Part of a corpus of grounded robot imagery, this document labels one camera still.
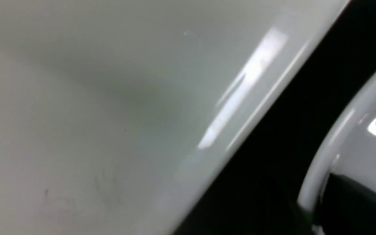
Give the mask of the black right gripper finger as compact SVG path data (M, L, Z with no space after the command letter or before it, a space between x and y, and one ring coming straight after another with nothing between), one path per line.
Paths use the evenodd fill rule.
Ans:
M376 235L376 192L343 174L307 174L297 205L311 235Z

